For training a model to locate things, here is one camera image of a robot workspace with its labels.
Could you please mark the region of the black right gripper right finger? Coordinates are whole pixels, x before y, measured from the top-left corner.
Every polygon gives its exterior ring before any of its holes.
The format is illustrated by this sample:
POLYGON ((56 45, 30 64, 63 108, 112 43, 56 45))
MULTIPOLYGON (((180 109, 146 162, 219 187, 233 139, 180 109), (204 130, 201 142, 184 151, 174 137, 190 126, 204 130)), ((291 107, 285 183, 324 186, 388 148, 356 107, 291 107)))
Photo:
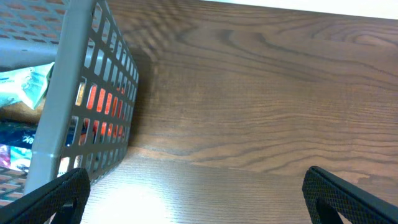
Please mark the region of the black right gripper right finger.
POLYGON ((322 169, 311 166, 302 192, 312 223, 397 223, 397 207, 322 169))

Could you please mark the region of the grey plastic lattice basket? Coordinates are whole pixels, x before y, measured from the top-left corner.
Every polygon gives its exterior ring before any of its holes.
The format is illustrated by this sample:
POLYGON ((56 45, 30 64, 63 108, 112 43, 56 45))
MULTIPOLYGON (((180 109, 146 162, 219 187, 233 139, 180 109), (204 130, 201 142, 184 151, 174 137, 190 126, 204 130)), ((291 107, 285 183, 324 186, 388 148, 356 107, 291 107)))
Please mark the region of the grey plastic lattice basket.
POLYGON ((28 173, 1 173, 6 206, 69 170, 81 167, 95 183, 127 153, 127 144, 92 143, 96 120, 131 130, 139 72, 106 1, 1 2, 1 68, 54 62, 32 145, 28 173), (96 85, 132 109, 128 119, 88 110, 96 85))

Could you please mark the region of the Kleenex tissue multipack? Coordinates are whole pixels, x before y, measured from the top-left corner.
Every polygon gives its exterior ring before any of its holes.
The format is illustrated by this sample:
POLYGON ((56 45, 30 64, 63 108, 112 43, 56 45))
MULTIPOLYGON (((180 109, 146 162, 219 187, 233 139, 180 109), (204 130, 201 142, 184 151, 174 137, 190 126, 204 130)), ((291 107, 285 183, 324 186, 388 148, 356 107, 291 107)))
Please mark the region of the Kleenex tissue multipack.
POLYGON ((28 173, 37 127, 1 120, 1 167, 28 173))

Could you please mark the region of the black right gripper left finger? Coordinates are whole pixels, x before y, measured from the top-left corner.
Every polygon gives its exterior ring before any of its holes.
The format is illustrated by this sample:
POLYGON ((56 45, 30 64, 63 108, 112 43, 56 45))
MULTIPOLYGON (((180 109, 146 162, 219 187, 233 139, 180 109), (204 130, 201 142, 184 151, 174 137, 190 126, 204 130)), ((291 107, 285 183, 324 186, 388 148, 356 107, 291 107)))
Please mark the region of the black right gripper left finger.
POLYGON ((75 168, 1 209, 1 223, 80 223, 90 195, 86 169, 75 168))

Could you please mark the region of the orange tan cracker package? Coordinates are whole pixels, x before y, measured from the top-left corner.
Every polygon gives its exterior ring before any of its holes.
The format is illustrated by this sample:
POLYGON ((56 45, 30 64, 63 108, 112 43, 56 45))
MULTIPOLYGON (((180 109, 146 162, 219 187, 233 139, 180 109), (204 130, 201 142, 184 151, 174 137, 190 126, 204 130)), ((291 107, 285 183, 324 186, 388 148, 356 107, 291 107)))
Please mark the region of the orange tan cracker package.
MULTIPOLYGON (((19 149, 32 149, 32 144, 37 132, 37 124, 44 108, 43 98, 36 109, 29 108, 25 103, 19 102, 1 108, 1 146, 16 147, 19 149)), ((122 100, 113 96, 105 89, 98 89, 93 85, 88 97, 88 110, 103 112, 115 118, 128 119, 132 109, 122 100)), ((129 126, 96 120, 93 125, 92 143, 98 144, 127 144, 129 126)))

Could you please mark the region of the teal small snack packet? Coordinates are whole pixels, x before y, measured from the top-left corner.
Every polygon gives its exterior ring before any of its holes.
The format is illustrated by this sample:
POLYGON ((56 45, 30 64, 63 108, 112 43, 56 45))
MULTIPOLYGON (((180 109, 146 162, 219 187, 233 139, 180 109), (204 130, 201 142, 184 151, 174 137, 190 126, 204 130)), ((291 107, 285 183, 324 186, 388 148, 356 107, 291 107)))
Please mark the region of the teal small snack packet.
POLYGON ((1 107, 22 102, 35 110, 47 91, 54 65, 52 62, 1 72, 1 107))

